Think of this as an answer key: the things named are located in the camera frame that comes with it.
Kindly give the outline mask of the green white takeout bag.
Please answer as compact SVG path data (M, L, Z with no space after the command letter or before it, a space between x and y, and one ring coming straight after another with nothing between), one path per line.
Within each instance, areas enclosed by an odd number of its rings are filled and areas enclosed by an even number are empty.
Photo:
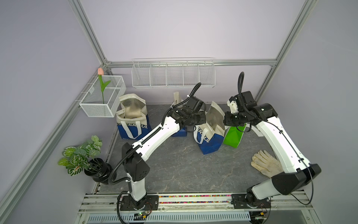
M251 124L245 124L244 126L238 127L226 126L223 144L237 148L244 133L248 133L250 130L254 131L259 137L263 136L258 129L256 127L252 127Z

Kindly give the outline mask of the blue beige tote bag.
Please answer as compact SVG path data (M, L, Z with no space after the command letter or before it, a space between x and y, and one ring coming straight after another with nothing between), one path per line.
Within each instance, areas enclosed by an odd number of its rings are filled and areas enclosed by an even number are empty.
M125 140L140 140L152 131L146 101L131 93L119 97L121 109L116 112L119 134Z

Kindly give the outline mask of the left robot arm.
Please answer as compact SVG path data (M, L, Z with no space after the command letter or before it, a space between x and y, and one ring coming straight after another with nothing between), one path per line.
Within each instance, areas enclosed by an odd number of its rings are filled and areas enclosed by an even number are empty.
M108 184L116 185L127 181L130 199L137 204L145 201L145 178L150 171L146 161L162 143L179 130L204 124L206 107L206 104L195 96L188 96L183 102L171 106L160 124L150 133L131 145L127 143L122 146L122 158L112 170Z

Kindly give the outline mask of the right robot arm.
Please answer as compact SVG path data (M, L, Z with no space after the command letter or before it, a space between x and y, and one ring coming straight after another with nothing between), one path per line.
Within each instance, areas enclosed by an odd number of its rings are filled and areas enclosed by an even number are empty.
M230 127L255 126L267 139L283 168L271 179L247 189L246 202L249 206L255 207L259 201L269 197L289 195L312 184L322 172L320 166L311 163L293 143L272 105L258 105L250 91L231 97L227 105L230 110L225 113L224 124Z

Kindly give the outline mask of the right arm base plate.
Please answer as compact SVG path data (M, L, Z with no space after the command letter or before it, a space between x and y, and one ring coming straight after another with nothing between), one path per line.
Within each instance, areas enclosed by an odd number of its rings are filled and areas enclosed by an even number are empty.
M269 209L271 208L271 203L268 198L265 199L257 199L251 193L245 194L232 194L231 204L235 209Z

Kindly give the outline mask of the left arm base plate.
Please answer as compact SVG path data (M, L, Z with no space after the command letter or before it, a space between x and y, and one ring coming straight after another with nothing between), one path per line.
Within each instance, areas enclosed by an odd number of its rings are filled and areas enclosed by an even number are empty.
M156 211L159 206L159 196L145 195L139 201L135 201L131 195L123 196L119 206L121 211Z

